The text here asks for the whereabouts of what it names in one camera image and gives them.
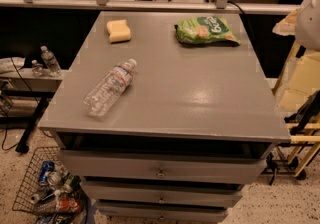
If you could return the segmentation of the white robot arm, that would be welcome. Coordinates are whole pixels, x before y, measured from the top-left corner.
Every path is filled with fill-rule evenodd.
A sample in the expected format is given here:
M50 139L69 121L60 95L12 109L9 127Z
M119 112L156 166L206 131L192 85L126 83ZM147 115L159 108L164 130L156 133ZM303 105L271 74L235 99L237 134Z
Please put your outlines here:
M307 49L320 50L320 0L303 0L296 25L296 41Z

